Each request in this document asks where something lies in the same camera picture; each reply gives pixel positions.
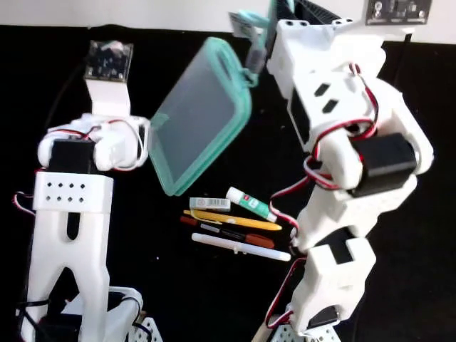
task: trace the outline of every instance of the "ventilation holes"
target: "ventilation holes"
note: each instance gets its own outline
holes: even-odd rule
[[[329,89],[329,86],[330,86],[330,85],[327,84],[327,83],[322,83],[322,84],[318,87],[318,89],[315,90],[314,95],[315,95],[316,97],[323,96],[324,93]]]
[[[333,111],[339,101],[337,100],[330,100],[328,103],[323,107],[323,113],[329,114]]]

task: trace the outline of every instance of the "white robot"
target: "white robot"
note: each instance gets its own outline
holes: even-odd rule
[[[318,186],[297,222],[289,219],[299,229],[292,244],[306,255],[304,277],[287,311],[271,319],[287,277],[254,341],[265,341],[271,328],[278,328],[272,341],[288,341],[290,330],[295,341],[299,336],[333,341],[338,338],[331,326],[351,317],[375,264],[367,233],[380,214],[404,202],[416,188],[416,176],[432,164],[432,146],[402,94],[377,78],[385,62],[384,37],[409,34],[415,17],[420,24],[427,17],[416,6],[405,4],[403,16],[402,9],[396,15],[390,7],[382,11],[382,1],[367,1],[365,23],[335,18],[311,25],[294,17],[293,5],[276,2],[279,15],[267,69],[288,100],[303,151],[310,154],[304,160],[307,178],[294,186],[309,180]],[[389,21],[394,26],[376,25]],[[320,172],[311,168],[315,161],[321,162]]]
[[[148,156],[150,121],[130,116],[132,53],[132,45],[91,42],[85,81],[92,113],[49,129],[39,144],[27,300],[19,312],[24,341],[54,341],[50,335],[64,341],[149,341],[152,334],[161,341],[153,319],[140,315],[140,293],[109,286],[106,269],[113,179],[99,173],[133,170]],[[68,237],[70,224],[78,227],[75,239]],[[54,321],[46,315],[48,298],[64,267],[80,293]]]
[[[372,17],[366,23],[397,19],[390,12],[384,19],[378,2],[368,2]],[[402,13],[402,7],[394,10]],[[424,10],[414,11],[422,19]],[[414,17],[409,14],[387,32],[410,33],[413,21],[408,20]],[[381,213],[397,209],[415,189],[416,176],[432,164],[432,146],[402,94],[377,78],[385,62],[384,28],[350,19],[313,25],[294,16],[293,1],[277,1],[269,22],[261,24],[276,32],[275,40],[266,41],[267,69],[289,102],[303,150],[310,153],[304,160],[307,178],[299,184],[313,180],[318,186],[298,219],[290,218],[296,228],[291,243],[306,255],[304,277],[286,312],[274,318],[281,287],[254,341],[265,341],[273,328],[273,341],[282,341],[279,335],[287,328],[296,341],[325,333],[337,339],[332,326],[351,317],[375,263],[366,235]],[[149,120],[130,116],[131,53],[132,46],[118,42],[92,43],[85,72],[92,113],[50,129],[38,147],[46,169],[37,172],[34,191],[36,223],[21,310],[25,342],[45,334],[37,322],[46,317],[48,296],[65,266],[80,290],[62,312],[67,321],[61,326],[74,341],[146,341],[157,331],[151,318],[138,325],[141,295],[109,287],[105,266],[113,180],[97,173],[141,166],[152,134]],[[315,161],[321,162],[319,171],[312,168]],[[73,241],[66,230],[75,219],[79,232]],[[116,298],[110,310],[109,296]],[[144,330],[149,333],[141,337]]]

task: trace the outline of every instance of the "black background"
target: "black background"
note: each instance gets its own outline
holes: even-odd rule
[[[1,114],[8,170],[5,195],[33,191],[36,148],[59,88],[88,51],[88,41],[118,39],[135,44],[129,89],[132,114],[150,118],[208,36],[230,42],[244,58],[246,41],[220,33],[102,28],[0,26]],[[381,72],[393,78],[401,45],[386,43]],[[377,255],[366,284],[357,341],[454,341],[456,339],[456,226],[454,46],[411,44],[398,87],[435,148],[432,169],[400,209],[384,214],[370,235]],[[271,303],[288,264],[196,244],[192,228],[179,223],[190,196],[223,197],[229,186],[267,200],[298,180],[303,155],[274,79],[263,75],[252,91],[252,117],[239,137],[181,197],[167,197],[151,163],[115,178],[108,245],[110,283],[142,293],[164,341],[250,341]],[[53,125],[90,110],[81,77],[64,95]],[[297,215],[310,190],[277,201]],[[8,302],[20,299],[33,220],[9,207],[4,222]],[[234,214],[249,216],[242,208]],[[289,228],[271,233],[285,250]],[[59,281],[58,294],[74,288]],[[285,293],[282,306],[291,292]],[[7,332],[14,332],[8,305]],[[337,328],[351,341],[353,319]]]

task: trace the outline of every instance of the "pen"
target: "pen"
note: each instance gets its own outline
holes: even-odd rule
[[[192,215],[191,211],[184,210],[184,214]],[[278,224],[255,219],[245,219],[243,217],[228,216],[223,214],[215,214],[214,212],[203,212],[201,210],[193,210],[193,215],[200,219],[210,219],[224,223],[238,224],[239,226],[251,227],[264,230],[281,230],[282,227]]]
[[[212,246],[232,249],[235,254],[237,254],[237,252],[242,252],[280,261],[290,261],[291,259],[291,255],[289,253],[276,251],[275,249],[253,246],[251,244],[243,244],[232,240],[220,239],[219,237],[211,237],[210,235],[193,233],[192,240],[201,242],[202,244],[211,244]]]
[[[221,229],[216,228],[213,226],[209,226],[208,224],[201,223],[201,228],[209,230],[211,232],[221,234],[225,237],[230,239],[235,239],[240,242],[246,242],[247,244],[254,244],[255,246],[260,246],[264,248],[274,248],[274,241],[268,239],[267,237],[262,237],[261,235],[256,234],[242,234],[238,232],[234,232],[230,229]]]

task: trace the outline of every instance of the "teal plastic case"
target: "teal plastic case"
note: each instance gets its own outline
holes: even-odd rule
[[[150,121],[150,159],[165,193],[188,189],[235,139],[251,111],[236,53],[222,39],[207,39]]]

